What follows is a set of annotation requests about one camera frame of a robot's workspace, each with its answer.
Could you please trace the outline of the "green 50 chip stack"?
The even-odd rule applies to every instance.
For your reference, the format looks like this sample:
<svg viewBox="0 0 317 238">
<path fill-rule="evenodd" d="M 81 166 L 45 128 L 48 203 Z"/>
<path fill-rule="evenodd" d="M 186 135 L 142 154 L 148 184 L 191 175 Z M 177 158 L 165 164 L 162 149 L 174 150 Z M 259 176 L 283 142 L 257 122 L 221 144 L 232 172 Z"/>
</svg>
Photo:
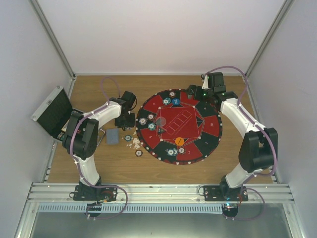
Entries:
<svg viewBox="0 0 317 238">
<path fill-rule="evenodd" d="M 132 136 L 131 136 L 131 135 L 126 135 L 126 136 L 124 137 L 124 139 L 125 139 L 126 141 L 130 141 L 130 140 L 132 139 Z"/>
</svg>

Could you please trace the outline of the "playing card deck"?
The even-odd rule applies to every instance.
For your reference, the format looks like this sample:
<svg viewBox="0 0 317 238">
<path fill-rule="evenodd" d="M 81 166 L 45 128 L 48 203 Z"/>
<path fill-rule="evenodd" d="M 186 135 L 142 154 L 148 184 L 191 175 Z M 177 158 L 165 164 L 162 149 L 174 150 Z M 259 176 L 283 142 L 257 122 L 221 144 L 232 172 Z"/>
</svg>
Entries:
<svg viewBox="0 0 317 238">
<path fill-rule="evenodd" d="M 119 143 L 118 128 L 109 128 L 106 130 L 106 143 L 107 145 L 115 145 Z"/>
</svg>

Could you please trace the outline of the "blue small blind button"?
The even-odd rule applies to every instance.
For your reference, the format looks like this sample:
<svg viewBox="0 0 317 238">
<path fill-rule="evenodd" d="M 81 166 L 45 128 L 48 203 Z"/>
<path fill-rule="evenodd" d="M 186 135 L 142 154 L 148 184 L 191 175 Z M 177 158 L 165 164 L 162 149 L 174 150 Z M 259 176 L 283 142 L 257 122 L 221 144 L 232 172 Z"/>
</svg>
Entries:
<svg viewBox="0 0 317 238">
<path fill-rule="evenodd" d="M 178 106 L 178 105 L 180 105 L 180 100 L 179 100 L 179 99 L 177 99 L 177 98 L 172 99 L 172 101 L 171 101 L 171 102 L 173 103 L 173 105 L 174 105 L 174 106 Z"/>
</svg>

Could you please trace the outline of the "green 50 chip top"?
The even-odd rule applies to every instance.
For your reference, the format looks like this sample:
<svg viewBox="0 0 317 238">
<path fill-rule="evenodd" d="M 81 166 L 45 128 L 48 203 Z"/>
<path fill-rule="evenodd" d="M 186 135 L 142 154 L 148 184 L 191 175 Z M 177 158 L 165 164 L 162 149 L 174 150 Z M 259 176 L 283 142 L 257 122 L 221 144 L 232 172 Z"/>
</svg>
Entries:
<svg viewBox="0 0 317 238">
<path fill-rule="evenodd" d="M 163 102 L 164 105 L 168 105 L 168 104 L 171 103 L 171 99 L 170 98 L 165 98 L 165 99 L 163 99 L 162 102 Z"/>
</svg>

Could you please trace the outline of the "orange 100 chip stack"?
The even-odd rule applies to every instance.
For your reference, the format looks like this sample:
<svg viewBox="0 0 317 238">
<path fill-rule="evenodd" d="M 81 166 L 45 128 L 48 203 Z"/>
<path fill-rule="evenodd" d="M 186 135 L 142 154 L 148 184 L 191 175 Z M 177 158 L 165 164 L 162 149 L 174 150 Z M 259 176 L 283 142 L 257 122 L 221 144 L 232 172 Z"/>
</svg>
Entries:
<svg viewBox="0 0 317 238">
<path fill-rule="evenodd" d="M 141 156 L 143 155 L 142 150 L 136 150 L 136 151 L 135 151 L 135 155 L 136 155 L 137 157 L 141 157 Z"/>
</svg>

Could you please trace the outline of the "orange big blind button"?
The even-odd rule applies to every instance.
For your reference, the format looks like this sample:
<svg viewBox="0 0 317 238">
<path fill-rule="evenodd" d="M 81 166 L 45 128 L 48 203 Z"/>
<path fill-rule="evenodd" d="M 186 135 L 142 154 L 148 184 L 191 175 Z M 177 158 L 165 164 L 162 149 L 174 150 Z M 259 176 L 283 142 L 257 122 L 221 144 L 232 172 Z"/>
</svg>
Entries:
<svg viewBox="0 0 317 238">
<path fill-rule="evenodd" d="M 176 144 L 177 146 L 182 146 L 182 145 L 184 145 L 184 143 L 185 143 L 185 140 L 184 140 L 184 138 L 182 138 L 182 137 L 177 137 L 177 138 L 175 139 L 175 144 Z"/>
</svg>

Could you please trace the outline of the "green 50 chip bottom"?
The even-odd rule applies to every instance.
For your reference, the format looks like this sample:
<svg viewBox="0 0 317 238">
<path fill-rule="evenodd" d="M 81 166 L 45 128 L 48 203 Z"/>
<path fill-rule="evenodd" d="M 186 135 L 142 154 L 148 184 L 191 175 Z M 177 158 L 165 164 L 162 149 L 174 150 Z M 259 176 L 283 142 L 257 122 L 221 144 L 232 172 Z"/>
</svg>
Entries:
<svg viewBox="0 0 317 238">
<path fill-rule="evenodd" d="M 168 156 L 176 156 L 178 154 L 178 150 L 176 148 L 167 149 Z"/>
</svg>

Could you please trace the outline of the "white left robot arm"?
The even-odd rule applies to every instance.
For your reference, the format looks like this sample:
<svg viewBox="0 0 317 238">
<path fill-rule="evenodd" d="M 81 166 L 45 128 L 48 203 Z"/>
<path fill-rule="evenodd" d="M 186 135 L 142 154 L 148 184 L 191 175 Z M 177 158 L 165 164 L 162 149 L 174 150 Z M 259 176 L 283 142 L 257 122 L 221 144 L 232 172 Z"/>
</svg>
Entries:
<svg viewBox="0 0 317 238">
<path fill-rule="evenodd" d="M 101 177 L 94 161 L 99 129 L 111 120 L 118 122 L 118 128 L 133 127 L 135 115 L 131 111 L 136 104 L 135 96 L 111 98 L 91 112 L 71 113 L 62 145 L 72 156 L 80 182 L 86 185 L 85 195 L 90 200 L 97 200 L 102 195 L 102 188 L 98 185 Z"/>
</svg>

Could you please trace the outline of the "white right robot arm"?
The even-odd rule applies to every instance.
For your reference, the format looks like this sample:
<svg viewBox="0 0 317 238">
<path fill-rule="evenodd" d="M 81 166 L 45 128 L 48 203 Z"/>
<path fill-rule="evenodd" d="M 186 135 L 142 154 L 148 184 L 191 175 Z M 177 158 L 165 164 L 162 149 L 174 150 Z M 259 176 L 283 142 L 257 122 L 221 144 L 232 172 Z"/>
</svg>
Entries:
<svg viewBox="0 0 317 238">
<path fill-rule="evenodd" d="M 256 176 L 272 176 L 277 166 L 278 133 L 267 128 L 245 110 L 237 95 L 225 87 L 219 89 L 190 85 L 189 99 L 211 102 L 225 115 L 241 134 L 243 141 L 238 154 L 238 165 L 221 179 L 219 195 L 230 201 L 242 191 L 243 184 Z"/>
</svg>

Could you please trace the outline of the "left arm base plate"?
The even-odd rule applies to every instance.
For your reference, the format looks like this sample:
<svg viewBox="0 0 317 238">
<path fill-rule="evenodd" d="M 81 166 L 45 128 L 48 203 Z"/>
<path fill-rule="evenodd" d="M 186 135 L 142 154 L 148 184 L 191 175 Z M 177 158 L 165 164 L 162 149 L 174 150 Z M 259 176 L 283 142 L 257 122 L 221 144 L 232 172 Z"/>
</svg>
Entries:
<svg viewBox="0 0 317 238">
<path fill-rule="evenodd" d="M 82 183 L 76 185 L 75 190 L 69 194 L 74 201 L 115 201 L 117 188 L 94 188 Z"/>
</svg>

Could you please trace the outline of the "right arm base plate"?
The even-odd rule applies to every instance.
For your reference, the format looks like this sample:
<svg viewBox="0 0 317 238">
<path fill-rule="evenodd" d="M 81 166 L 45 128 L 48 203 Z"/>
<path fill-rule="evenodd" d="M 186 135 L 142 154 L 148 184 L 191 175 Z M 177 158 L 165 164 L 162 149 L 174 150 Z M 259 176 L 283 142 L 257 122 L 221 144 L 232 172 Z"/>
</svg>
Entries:
<svg viewBox="0 0 317 238">
<path fill-rule="evenodd" d="M 204 197 L 205 201 L 214 202 L 240 202 L 248 201 L 248 194 L 238 188 L 221 188 L 220 185 L 202 185 L 197 189 L 197 193 Z"/>
</svg>

